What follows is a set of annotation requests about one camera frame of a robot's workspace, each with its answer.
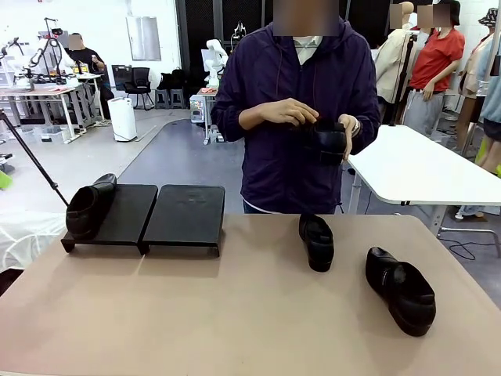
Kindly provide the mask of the person right hand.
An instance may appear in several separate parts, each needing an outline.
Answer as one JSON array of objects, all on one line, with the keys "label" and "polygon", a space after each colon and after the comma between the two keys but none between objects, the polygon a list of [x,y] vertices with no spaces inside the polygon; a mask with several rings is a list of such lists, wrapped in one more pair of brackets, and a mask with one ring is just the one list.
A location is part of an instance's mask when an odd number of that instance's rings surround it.
[{"label": "person right hand", "polygon": [[316,110],[292,98],[263,103],[259,106],[258,112],[264,121],[276,124],[290,123],[295,126],[315,123],[319,117]]}]

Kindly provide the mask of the person left hand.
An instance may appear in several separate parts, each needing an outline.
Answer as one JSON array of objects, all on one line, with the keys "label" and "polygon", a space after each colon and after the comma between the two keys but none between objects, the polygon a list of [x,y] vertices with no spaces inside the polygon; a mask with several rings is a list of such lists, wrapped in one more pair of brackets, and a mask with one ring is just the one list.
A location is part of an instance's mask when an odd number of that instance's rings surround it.
[{"label": "person left hand", "polygon": [[355,117],[347,114],[342,114],[338,121],[344,126],[346,147],[343,158],[346,161],[352,150],[352,137],[359,131],[359,122]]}]

